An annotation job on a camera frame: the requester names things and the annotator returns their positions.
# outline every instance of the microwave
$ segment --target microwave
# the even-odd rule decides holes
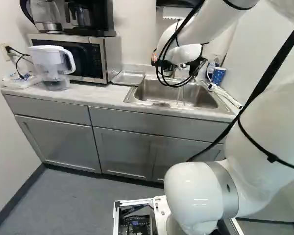
[[[70,80],[107,84],[122,70],[121,38],[66,34],[29,34],[32,46],[54,45],[69,50],[76,70]]]

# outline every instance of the kitchen sink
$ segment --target kitchen sink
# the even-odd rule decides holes
[[[179,80],[170,80],[170,84]],[[188,83],[181,88],[162,85],[157,79],[144,79],[138,87],[132,87],[124,102],[178,109],[206,109],[230,114],[230,109],[214,93],[209,92],[207,85]]]

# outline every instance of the gray carpet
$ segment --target gray carpet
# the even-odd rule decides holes
[[[115,200],[157,188],[46,170],[0,227],[0,235],[112,235]],[[292,225],[239,221],[245,235],[294,235]]]

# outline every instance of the mug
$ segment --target mug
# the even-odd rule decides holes
[[[214,73],[212,74],[211,81],[218,86],[221,83],[221,81],[225,75],[225,72],[226,72],[226,68],[215,67]]]

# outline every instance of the countertop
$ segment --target countertop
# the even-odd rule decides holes
[[[131,87],[122,85],[84,85],[71,83],[65,91],[52,92],[46,90],[42,83],[23,90],[13,90],[7,87],[1,88],[2,94],[10,94],[28,98],[43,99],[49,101],[64,102],[70,104],[88,105],[92,107],[127,110],[141,113],[167,115],[184,118],[204,119],[220,122],[231,122],[238,109],[221,96],[220,99],[232,110],[233,113],[222,114],[211,110],[197,109],[186,110],[170,107],[145,106],[133,103],[125,103],[127,93]]]

